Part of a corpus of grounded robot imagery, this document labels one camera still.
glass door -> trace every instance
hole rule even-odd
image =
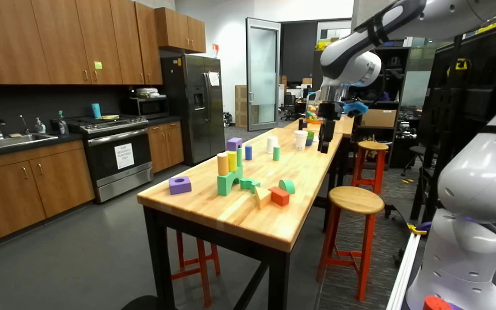
[[[246,18],[248,131],[278,125],[281,24]]]

microwave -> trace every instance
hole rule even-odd
[[[120,112],[128,115],[144,116],[151,120],[170,116],[170,106],[166,97],[127,98],[120,102]]]

red object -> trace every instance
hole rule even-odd
[[[183,234],[180,231],[175,231],[177,235],[177,250],[179,253],[179,268],[181,271],[171,275],[171,280],[180,279],[182,277],[190,276],[195,273],[200,273],[202,278],[202,291],[204,292],[204,306],[209,307],[212,304],[212,299],[210,297],[210,287],[208,280],[208,268],[206,266],[206,261],[213,260],[215,267],[215,274],[219,275],[221,273],[221,267],[219,266],[219,256],[217,253],[217,246],[211,244],[212,253],[210,255],[205,254],[204,241],[202,239],[196,239],[196,245],[198,247],[198,258],[185,260],[183,258]],[[199,267],[185,270],[185,266],[193,265],[199,263]]]
[[[277,186],[270,188],[271,191],[271,201],[275,202],[279,206],[286,206],[290,202],[290,194],[284,190],[278,188]]]
[[[331,206],[329,223],[326,228],[325,243],[322,246],[321,261],[317,269],[317,282],[321,282],[326,265],[353,266],[359,277],[357,286],[357,300],[365,300],[366,279],[370,267],[370,251],[372,249],[372,234],[374,233],[374,214],[367,214],[365,219],[365,233],[363,236],[362,251],[338,251],[336,249],[336,232],[340,221],[341,209]],[[349,257],[349,259],[333,259],[332,252],[336,251],[339,257]],[[357,266],[355,257],[360,257],[360,266]]]
[[[449,303],[436,296],[427,296],[422,310],[453,310]]]
[[[365,165],[366,149],[359,147],[357,158],[355,160],[355,167],[353,168],[353,179],[351,186],[370,185],[374,194],[382,192],[382,178],[384,177],[384,161],[386,159],[386,151],[376,151],[376,170],[374,172],[374,179],[363,179],[362,172]]]

refrigerator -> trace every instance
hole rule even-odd
[[[219,59],[178,55],[161,64],[170,114],[181,116],[185,164],[225,151]]]

purple cube with hole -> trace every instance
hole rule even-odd
[[[242,138],[231,138],[227,141],[227,151],[236,152],[239,147],[242,147]]]
[[[179,177],[179,178],[169,178],[170,183],[170,194],[181,194],[182,192],[190,192],[191,180],[189,177]]]

